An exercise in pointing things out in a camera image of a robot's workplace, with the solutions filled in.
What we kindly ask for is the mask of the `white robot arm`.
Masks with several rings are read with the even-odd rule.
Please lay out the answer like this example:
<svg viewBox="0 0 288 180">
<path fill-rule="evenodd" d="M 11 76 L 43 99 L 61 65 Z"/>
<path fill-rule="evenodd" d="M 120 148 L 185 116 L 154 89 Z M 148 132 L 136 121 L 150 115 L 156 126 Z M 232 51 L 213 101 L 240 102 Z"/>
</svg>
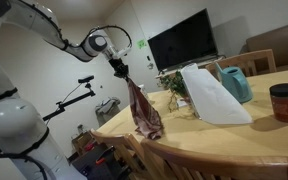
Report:
<svg viewBox="0 0 288 180">
<path fill-rule="evenodd" d="M 0 0 L 0 28 L 4 24 L 33 31 L 82 62 L 102 54 L 115 76 L 128 76 L 122 57 L 131 47 L 116 49 L 104 26 L 91 29 L 81 43 L 73 44 L 62 36 L 53 12 L 36 0 Z M 0 160 L 11 160 L 27 180 L 87 180 L 69 164 L 46 125 L 47 120 L 64 112 L 66 105 L 60 103 L 55 112 L 41 116 L 0 68 Z"/>
</svg>

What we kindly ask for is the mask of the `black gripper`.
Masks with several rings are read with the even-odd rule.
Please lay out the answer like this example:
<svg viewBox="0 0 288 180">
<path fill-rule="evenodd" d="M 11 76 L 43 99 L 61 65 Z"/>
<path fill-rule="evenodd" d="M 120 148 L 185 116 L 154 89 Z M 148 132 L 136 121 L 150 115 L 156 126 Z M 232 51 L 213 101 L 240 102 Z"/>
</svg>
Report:
<svg viewBox="0 0 288 180">
<path fill-rule="evenodd" d="M 110 65 L 114 69 L 114 75 L 118 78 L 126 78 L 128 76 L 129 70 L 128 66 L 123 63 L 121 59 L 111 59 L 109 61 Z"/>
</svg>

